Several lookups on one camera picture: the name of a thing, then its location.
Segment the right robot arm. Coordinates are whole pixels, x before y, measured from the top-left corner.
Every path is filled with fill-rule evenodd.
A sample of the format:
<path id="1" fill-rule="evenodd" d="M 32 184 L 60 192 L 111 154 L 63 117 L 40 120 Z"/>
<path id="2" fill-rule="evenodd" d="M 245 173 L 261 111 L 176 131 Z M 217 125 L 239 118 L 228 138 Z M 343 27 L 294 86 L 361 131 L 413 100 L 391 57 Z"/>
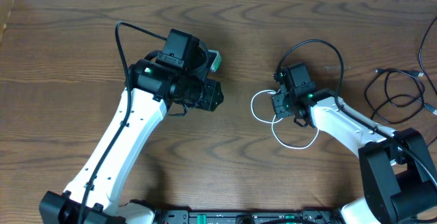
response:
<path id="1" fill-rule="evenodd" d="M 418 131 L 382 126 L 317 89 L 304 64 L 277 68 L 273 77 L 278 119 L 326 132 L 359 159 L 364 195 L 340 209 L 344 223 L 420 223 L 418 215 L 436 207 L 436 168 Z"/>

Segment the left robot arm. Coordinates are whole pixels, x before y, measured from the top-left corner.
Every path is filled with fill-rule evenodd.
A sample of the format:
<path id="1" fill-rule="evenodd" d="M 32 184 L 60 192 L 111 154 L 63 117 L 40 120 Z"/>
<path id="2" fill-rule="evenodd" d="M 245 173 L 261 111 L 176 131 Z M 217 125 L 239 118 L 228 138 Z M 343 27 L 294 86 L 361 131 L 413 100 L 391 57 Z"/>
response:
<path id="1" fill-rule="evenodd" d="M 161 50 L 129 66 L 117 112 L 82 170 L 62 194 L 49 191 L 39 206 L 43 223 L 153 223 L 156 213 L 137 200 L 119 204 L 145 142 L 172 104 L 214 111 L 224 100 L 208 78 L 222 58 L 195 36 L 172 29 Z"/>

